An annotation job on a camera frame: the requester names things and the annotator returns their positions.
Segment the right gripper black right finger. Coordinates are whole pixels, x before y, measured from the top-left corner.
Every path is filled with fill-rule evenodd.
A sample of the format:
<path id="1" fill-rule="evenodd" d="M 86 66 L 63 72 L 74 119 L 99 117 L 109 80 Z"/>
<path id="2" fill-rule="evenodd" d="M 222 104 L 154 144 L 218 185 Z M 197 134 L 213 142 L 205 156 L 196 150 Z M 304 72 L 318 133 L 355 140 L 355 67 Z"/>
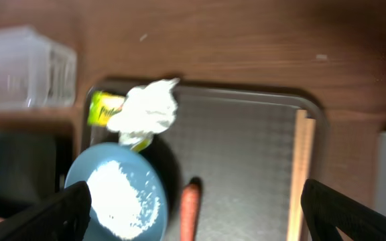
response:
<path id="1" fill-rule="evenodd" d="M 313 241 L 342 241 L 339 232 L 352 240 L 386 241 L 386 216 L 315 179 L 306 180 L 301 205 Z"/>

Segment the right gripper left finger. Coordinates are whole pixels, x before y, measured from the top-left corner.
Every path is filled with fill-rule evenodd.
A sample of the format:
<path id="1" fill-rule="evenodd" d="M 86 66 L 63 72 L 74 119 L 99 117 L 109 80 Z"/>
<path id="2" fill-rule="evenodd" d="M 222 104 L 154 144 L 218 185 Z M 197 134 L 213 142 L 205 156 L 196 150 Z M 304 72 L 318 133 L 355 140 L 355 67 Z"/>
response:
<path id="1" fill-rule="evenodd" d="M 90 222 L 91 195 L 78 181 L 38 205 L 0 222 L 0 241 L 82 240 Z"/>

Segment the wooden chopstick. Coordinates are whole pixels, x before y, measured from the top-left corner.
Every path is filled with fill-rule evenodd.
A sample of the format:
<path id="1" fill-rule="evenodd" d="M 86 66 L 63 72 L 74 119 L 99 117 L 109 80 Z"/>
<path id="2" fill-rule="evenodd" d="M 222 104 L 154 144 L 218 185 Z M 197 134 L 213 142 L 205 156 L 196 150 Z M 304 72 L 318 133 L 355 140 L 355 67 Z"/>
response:
<path id="1" fill-rule="evenodd" d="M 300 196 L 302 192 L 301 177 L 304 167 L 302 160 L 302 145 L 304 142 L 304 121 L 306 110 L 296 111 L 296 124 L 294 130 L 292 180 L 289 198 L 289 218 L 287 225 L 287 241 L 298 241 L 302 228 L 302 211 L 300 207 Z"/>
<path id="2" fill-rule="evenodd" d="M 301 177 L 301 187 L 300 193 L 303 191 L 304 183 L 309 177 L 310 174 L 310 162 L 312 149 L 314 144 L 314 133 L 315 133 L 316 121 L 312 118 L 306 118 L 304 121 L 304 140 L 302 145 L 302 171 L 300 173 Z"/>

